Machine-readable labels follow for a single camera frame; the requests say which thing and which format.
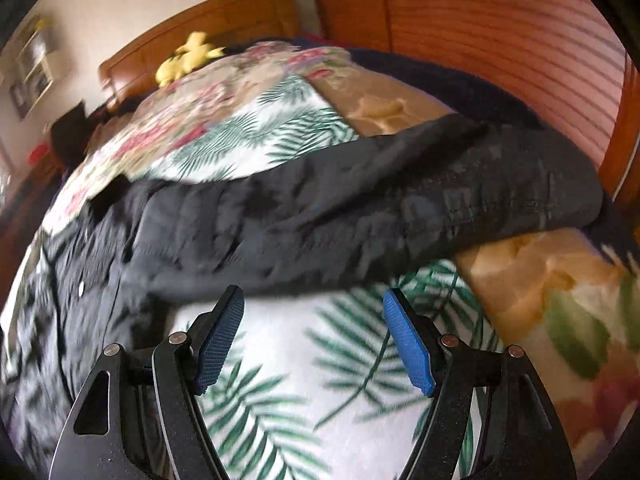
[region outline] yellow plush toy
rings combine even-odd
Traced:
[[[160,88],[193,72],[207,59],[224,56],[224,47],[214,48],[209,43],[204,43],[206,38],[207,35],[204,32],[192,32],[187,42],[177,48],[174,55],[160,65],[156,72],[156,81]]]

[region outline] wooden cabinet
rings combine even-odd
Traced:
[[[12,177],[0,207],[0,312],[24,252],[59,185],[60,170],[51,153],[23,174]]]
[[[391,50],[385,0],[316,0],[324,33],[348,46]]]

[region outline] white wall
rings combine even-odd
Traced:
[[[0,87],[0,136],[16,166],[25,164],[33,147],[42,140],[42,128],[80,99],[87,112],[103,100],[98,66],[105,59],[168,17],[205,0],[39,0],[31,13],[52,17],[54,33],[72,71],[43,98],[24,121],[19,121],[8,95],[9,81]],[[314,0],[296,0],[303,28],[319,30]],[[12,43],[0,58],[0,70],[14,55]]]

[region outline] black jacket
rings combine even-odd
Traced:
[[[384,282],[473,244],[586,225],[601,202],[590,161],[562,135],[456,115],[237,180],[117,178],[32,277],[4,390],[12,441],[45,477],[101,349],[156,345],[171,304],[230,283],[285,294]]]

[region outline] screw head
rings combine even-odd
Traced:
[[[458,346],[460,339],[458,339],[453,334],[445,334],[444,336],[442,336],[442,339],[440,341],[442,341],[442,344],[448,348],[455,348],[456,346]]]
[[[174,332],[169,336],[169,343],[172,345],[181,345],[187,341],[186,332]]]
[[[511,345],[509,346],[509,355],[519,359],[524,355],[524,350],[522,349],[522,346]]]
[[[120,345],[116,343],[111,343],[104,347],[104,354],[108,357],[112,357],[116,355],[120,351]]]

